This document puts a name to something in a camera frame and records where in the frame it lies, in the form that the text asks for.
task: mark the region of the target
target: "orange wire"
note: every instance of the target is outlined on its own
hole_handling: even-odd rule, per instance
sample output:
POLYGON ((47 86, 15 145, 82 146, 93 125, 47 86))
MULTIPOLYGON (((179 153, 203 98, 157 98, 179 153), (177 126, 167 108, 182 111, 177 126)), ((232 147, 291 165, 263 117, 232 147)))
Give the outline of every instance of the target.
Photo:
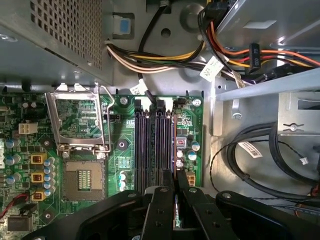
MULTIPOLYGON (((240 55, 240 54, 244 54, 244 53, 247 53, 249 52, 249 49, 245 49, 245 50, 242 50, 242 51, 237 51, 237 52, 234 52, 234 51, 228 51, 226 50, 218 41, 217 41, 217 38, 215 36, 215 29, 214 29, 214 23, 211 22, 211 33, 212 33, 212 38, 213 40, 216 42, 216 44, 219 46, 219 48, 226 54, 229 54, 229 55, 240 55)), ((261 50, 262 53, 266 53, 266 54, 289 54, 289 55, 293 55, 293 56, 296 56, 298 58, 301 58, 301 59, 304 59, 304 60, 307 60, 308 62, 310 63, 313 63, 313 64, 316 64, 318 66, 320 66, 320 62, 318 61, 315 61, 309 57, 306 57, 306 56, 303 56, 299 53, 296 53, 296 52, 293 52, 293 51, 285 51, 285 50, 261 50)))

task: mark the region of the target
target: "mounting hole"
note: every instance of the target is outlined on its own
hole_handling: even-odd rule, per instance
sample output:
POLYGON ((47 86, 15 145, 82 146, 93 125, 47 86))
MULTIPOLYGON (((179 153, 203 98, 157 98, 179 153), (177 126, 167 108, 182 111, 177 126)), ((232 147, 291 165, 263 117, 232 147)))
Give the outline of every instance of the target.
POLYGON ((171 31, 170 31, 169 28, 162 29, 162 31, 161 31, 161 36, 162 37, 167 39, 168 37, 170 37, 170 35, 171 35, 171 31))
POLYGON ((155 222, 155 226, 157 226, 158 228, 162 227, 162 225, 163 225, 163 224, 162 224, 161 222, 159 222, 159 221, 156 221, 156 222, 155 222))
POLYGON ((221 227, 221 225, 215 221, 212 223, 212 225, 213 225, 213 227, 215 227, 217 229, 221 227))

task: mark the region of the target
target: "red wire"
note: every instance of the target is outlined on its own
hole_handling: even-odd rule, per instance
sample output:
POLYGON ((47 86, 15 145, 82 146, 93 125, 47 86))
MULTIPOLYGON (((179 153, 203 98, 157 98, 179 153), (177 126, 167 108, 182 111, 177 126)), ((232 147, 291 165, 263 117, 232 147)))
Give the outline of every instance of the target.
POLYGON ((0 219, 2 219, 2 218, 6 215, 7 211, 8 211, 10 208, 13 207, 13 205, 14 205, 14 203, 15 203, 15 200, 17 200, 17 199, 19 199, 19 198, 21 198, 21 197, 26 197, 26 198, 25 198, 25 201, 27 201, 28 198, 29 198, 29 195, 28 195, 27 193, 21 193, 21 194, 19 194, 18 196, 15 196, 15 197, 12 199, 12 201, 9 202, 9 204, 5 207, 5 209, 3 210, 3 212, 0 214, 0 219))

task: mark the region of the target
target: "screw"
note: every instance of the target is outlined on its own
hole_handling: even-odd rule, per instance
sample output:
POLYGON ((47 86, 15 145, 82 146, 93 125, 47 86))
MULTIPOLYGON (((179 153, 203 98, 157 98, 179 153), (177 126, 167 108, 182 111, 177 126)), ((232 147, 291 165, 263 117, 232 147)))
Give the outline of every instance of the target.
POLYGON ((193 187, 192 187, 192 188, 189 188, 189 192, 194 194, 194 193, 197 192, 197 189, 196 189, 196 188, 193 188, 193 187))
POLYGON ((233 115, 232 115, 232 118, 233 119, 238 119, 238 120, 240 120, 241 118, 242 118, 242 114, 241 113, 234 113, 233 115))
POLYGON ((96 155, 97 159, 105 159, 106 158, 106 154, 104 152, 98 152, 98 154, 96 155))
POLYGON ((68 153, 67 151, 64 151, 64 152, 62 153, 62 157, 63 157, 64 159, 68 159, 68 158, 70 157, 70 155, 69 155, 69 153, 68 153))
POLYGON ((15 37, 4 35, 4 34, 0 34, 0 40, 7 41, 7 42, 17 42, 18 41, 15 37))
POLYGON ((128 102, 129 102, 129 100, 128 100, 128 98, 126 98, 125 96, 123 96, 123 97, 120 98, 120 103, 121 103, 122 105, 127 105, 128 102))
POLYGON ((195 106, 195 107, 200 107, 201 106, 201 100, 200 99, 194 99, 192 101, 192 105, 195 106))
POLYGON ((230 193, 223 193, 222 197, 226 198, 226 199, 230 199, 231 198, 231 194, 230 193))

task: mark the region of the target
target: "capacitor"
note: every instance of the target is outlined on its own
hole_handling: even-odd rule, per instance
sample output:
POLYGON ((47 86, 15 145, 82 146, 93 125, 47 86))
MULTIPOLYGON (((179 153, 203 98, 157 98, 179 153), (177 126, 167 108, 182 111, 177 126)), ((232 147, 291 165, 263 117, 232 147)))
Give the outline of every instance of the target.
POLYGON ((50 166, 46 166, 44 169, 43 169, 43 172, 44 174, 49 174, 49 173, 52 173, 54 170, 55 170, 55 165, 51 164, 50 166))
POLYGON ((21 157, 18 154, 15 154, 13 156, 7 156, 5 158, 5 164, 8 166, 18 164, 20 161, 21 161, 21 157))
POLYGON ((119 187, 120 188, 124 188, 126 186, 126 182, 125 181, 120 181, 119 182, 119 187))
POLYGON ((49 167, 51 164, 54 164, 55 158, 54 157, 49 157, 48 159, 44 160, 43 165, 45 167, 49 167))
POLYGON ((19 147, 20 143, 21 142, 18 138, 12 138, 12 139, 5 140, 5 146, 7 149, 13 149, 13 148, 19 147))
POLYGON ((188 159, 191 161, 195 161, 197 159, 197 154, 193 150, 188 151, 187 156, 188 156, 188 159))
POLYGON ((49 189, 44 190, 43 194, 44 194, 44 196, 49 197, 52 194, 54 194, 55 191, 56 191, 56 188, 54 186, 52 186, 49 189))
POLYGON ((29 107, 29 103, 28 103, 28 102, 22 103, 22 107, 23 107, 24 109, 27 109, 27 108, 29 107))
POLYGON ((126 178, 127 178, 127 175, 125 173, 120 173, 119 174, 119 180, 120 181, 124 181, 124 180, 126 180, 126 178))
POLYGON ((176 167, 181 169, 183 166, 184 166, 184 163, 181 161, 181 160, 177 160, 176 163, 175 163, 176 167))
POLYGON ((197 141, 191 143, 191 148, 193 151, 197 152, 200 150, 200 144, 197 141))
POLYGON ((31 103, 31 107, 35 109, 37 107, 37 103, 36 102, 32 102, 31 103))
POLYGON ((176 152, 176 157, 177 158, 182 158, 184 156, 184 153, 181 151, 181 150, 178 150, 177 152, 176 152))
POLYGON ((9 185, 12 185, 16 182, 19 182, 21 180, 21 175, 19 173, 15 173, 13 175, 10 175, 8 176, 6 179, 5 179, 5 182, 9 185))
POLYGON ((56 184, 56 181, 54 179, 51 179, 50 181, 45 181, 43 184, 43 187, 45 189, 49 189, 51 187, 53 187, 56 184))
POLYGON ((43 180, 49 182, 51 179, 54 179, 55 173, 51 172, 49 174, 44 175, 43 180))

